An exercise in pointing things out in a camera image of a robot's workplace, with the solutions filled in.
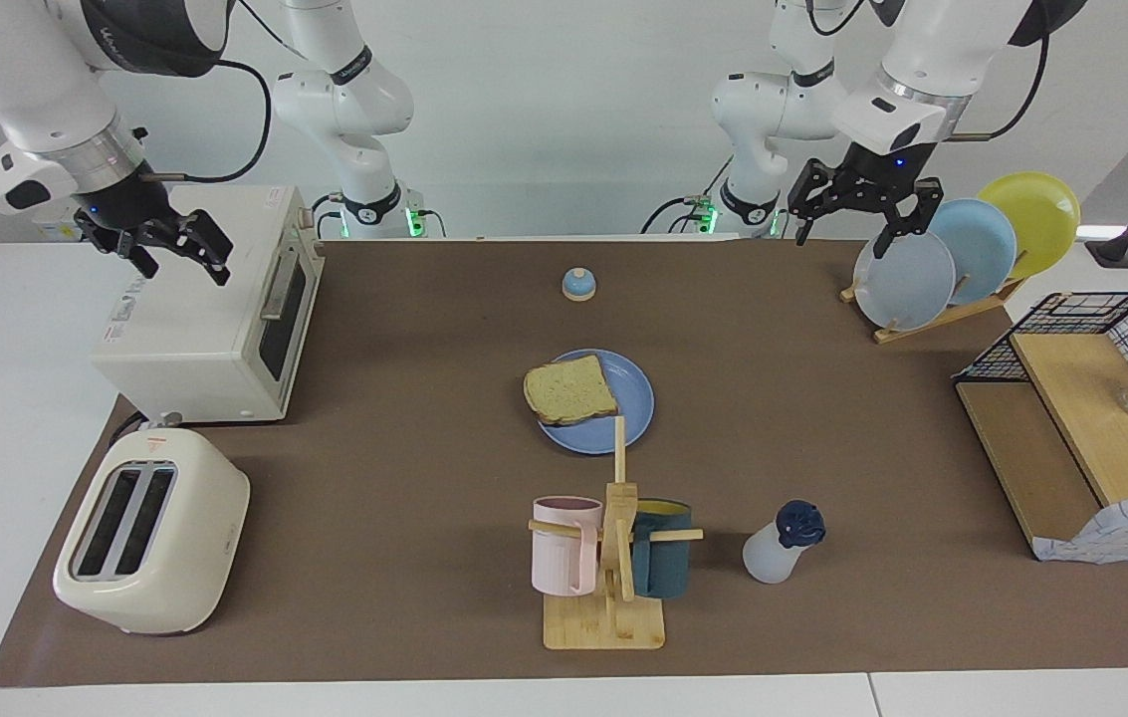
cream toaster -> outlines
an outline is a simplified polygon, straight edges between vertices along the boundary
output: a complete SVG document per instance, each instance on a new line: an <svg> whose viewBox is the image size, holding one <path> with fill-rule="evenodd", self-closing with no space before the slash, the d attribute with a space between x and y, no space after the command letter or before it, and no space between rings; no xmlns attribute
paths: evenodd
<svg viewBox="0 0 1128 717"><path fill-rule="evenodd" d="M55 595L126 632L190 631L218 605L248 505L248 478L197 432L132 432L77 510Z"/></svg>

brown table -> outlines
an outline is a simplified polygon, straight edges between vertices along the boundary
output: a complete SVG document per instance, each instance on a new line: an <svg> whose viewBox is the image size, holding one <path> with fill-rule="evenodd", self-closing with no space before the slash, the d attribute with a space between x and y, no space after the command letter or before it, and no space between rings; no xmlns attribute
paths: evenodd
<svg viewBox="0 0 1128 717"><path fill-rule="evenodd" d="M328 248L290 416L203 428L253 501L217 613L124 636L55 600L82 472L0 647L0 685L1128 667L1128 564L1038 563L949 377L1001 310L888 346L839 303L860 245L347 244ZM558 283L596 272L589 303ZM523 528L603 495L520 380L601 346L650 377L641 494L706 540L654 653L550 653ZM114 414L114 422L122 408ZM828 537L759 585L741 546L787 499Z"/></svg>

slice of bread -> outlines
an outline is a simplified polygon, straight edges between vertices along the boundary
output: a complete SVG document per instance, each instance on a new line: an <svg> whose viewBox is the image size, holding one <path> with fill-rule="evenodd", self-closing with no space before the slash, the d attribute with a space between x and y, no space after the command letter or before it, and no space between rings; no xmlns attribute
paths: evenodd
<svg viewBox="0 0 1128 717"><path fill-rule="evenodd" d="M528 371L523 377L523 398L538 422L552 426L570 426L618 411L617 399L594 354Z"/></svg>

plate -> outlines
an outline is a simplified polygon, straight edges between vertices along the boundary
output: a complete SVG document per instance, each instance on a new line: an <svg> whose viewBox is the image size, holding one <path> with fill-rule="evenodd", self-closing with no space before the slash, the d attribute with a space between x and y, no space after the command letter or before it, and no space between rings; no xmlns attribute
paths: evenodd
<svg viewBox="0 0 1128 717"><path fill-rule="evenodd" d="M651 382L631 358L603 348L569 351L567 354L556 355L552 363L567 362L569 358L579 358L585 354L599 357L603 378L608 380L608 387L626 417L626 445L631 445L640 440L651 424L651 413L655 407ZM541 422L537 422L537 425L541 426L541 431L545 431L555 443L576 453L603 455L613 453L615 449L613 434L617 428L613 416L587 418L585 422L573 423L572 426L546 426Z"/></svg>
<svg viewBox="0 0 1128 717"><path fill-rule="evenodd" d="M933 232L910 233L873 258L874 239L855 260L855 302L870 321L909 331L936 320L954 294L958 268Z"/></svg>
<svg viewBox="0 0 1128 717"><path fill-rule="evenodd" d="M1014 268L1014 227L987 201L945 201L931 219L931 232L954 256L958 281L966 277L949 301L953 306L988 298Z"/></svg>
<svg viewBox="0 0 1128 717"><path fill-rule="evenodd" d="M1082 204L1068 185L1045 172L1015 172L979 192L1014 227L1019 251L1028 251L1011 271L1013 280L1054 267L1077 240Z"/></svg>

mug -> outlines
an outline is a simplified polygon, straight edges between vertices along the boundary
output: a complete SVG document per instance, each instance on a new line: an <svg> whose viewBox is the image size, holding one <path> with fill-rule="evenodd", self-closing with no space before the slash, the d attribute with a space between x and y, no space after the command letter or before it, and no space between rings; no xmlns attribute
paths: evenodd
<svg viewBox="0 0 1128 717"><path fill-rule="evenodd" d="M677 499L645 498L635 514L633 577L635 594L669 600L687 592L687 549L691 541L652 542L655 531L691 528L691 505Z"/></svg>
<svg viewBox="0 0 1128 717"><path fill-rule="evenodd" d="M532 517L581 529L579 539L532 531L532 586L558 598L594 592L603 503L576 495L549 495L532 501Z"/></svg>

